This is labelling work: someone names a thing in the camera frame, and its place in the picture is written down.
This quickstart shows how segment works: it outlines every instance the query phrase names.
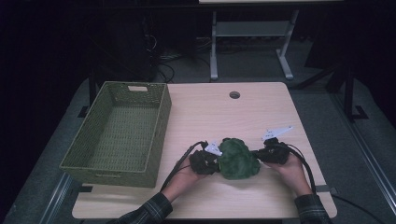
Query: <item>white tag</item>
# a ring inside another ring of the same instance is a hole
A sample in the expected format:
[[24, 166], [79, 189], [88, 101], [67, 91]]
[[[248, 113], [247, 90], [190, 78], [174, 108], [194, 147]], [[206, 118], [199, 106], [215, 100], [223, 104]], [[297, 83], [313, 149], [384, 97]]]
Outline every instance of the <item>white tag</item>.
[[218, 144], [216, 143], [216, 141], [212, 142], [211, 144], [209, 144], [206, 148], [205, 151], [210, 152], [212, 154], [215, 154], [217, 156], [221, 156], [222, 152], [220, 151], [220, 149], [218, 148]]
[[272, 129], [272, 130], [267, 129], [267, 132], [265, 133], [265, 135], [262, 136], [262, 141], [265, 141], [270, 138], [278, 137], [282, 133], [286, 133], [286, 132], [290, 131], [291, 129], [293, 129], [293, 126], [289, 126], [287, 128]]

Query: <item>person's left hand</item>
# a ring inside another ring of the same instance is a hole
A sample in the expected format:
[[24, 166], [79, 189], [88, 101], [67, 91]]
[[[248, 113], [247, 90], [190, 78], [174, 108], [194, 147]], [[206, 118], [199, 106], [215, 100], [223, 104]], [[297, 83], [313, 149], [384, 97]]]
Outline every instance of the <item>person's left hand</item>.
[[169, 202], [172, 202], [190, 189], [198, 180], [205, 177], [206, 175], [198, 175], [191, 169], [189, 156], [180, 164], [179, 171], [175, 173], [162, 193]]

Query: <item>wicker basket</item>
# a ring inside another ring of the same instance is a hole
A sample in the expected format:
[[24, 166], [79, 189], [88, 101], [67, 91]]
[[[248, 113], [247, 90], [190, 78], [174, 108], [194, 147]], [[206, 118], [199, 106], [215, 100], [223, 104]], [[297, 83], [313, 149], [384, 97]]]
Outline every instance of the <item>wicker basket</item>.
[[166, 84], [105, 82], [60, 168], [84, 183], [154, 188], [171, 105]]

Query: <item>hand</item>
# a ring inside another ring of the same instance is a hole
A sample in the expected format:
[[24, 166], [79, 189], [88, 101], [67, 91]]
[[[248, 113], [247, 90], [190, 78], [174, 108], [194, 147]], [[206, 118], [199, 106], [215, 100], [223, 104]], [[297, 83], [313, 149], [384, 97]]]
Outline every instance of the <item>hand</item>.
[[198, 180], [205, 177], [206, 175], [198, 175], [191, 169], [189, 156], [181, 163], [179, 171], [175, 173], [162, 193], [169, 202], [172, 202], [182, 193], [190, 189]]
[[283, 165], [268, 162], [265, 164], [280, 173], [285, 184], [296, 193], [297, 197], [312, 194], [312, 190], [305, 178], [303, 165], [293, 154], [289, 154], [288, 161]]

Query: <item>light wood surface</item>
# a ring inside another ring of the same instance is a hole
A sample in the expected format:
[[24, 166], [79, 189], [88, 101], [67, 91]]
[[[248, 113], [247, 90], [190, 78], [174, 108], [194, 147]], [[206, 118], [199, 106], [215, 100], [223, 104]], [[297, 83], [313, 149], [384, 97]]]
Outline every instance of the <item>light wood surface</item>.
[[[294, 128], [279, 141], [299, 148], [310, 165], [317, 186], [326, 185], [289, 91], [283, 83], [170, 84], [172, 99], [155, 189], [103, 185], [78, 195], [76, 218], [114, 218], [137, 209], [159, 191], [176, 161], [198, 141], [236, 137], [250, 150], [263, 148], [267, 129]], [[231, 91], [240, 93], [232, 99]], [[336, 208], [329, 192], [318, 194], [329, 213]], [[289, 218], [297, 217], [294, 196], [272, 169], [262, 164], [260, 172], [243, 180], [227, 180], [213, 174], [173, 202], [168, 218]]]
[[316, 2], [341, 2], [344, 0], [199, 0], [202, 4], [227, 4], [227, 3], [316, 3]]

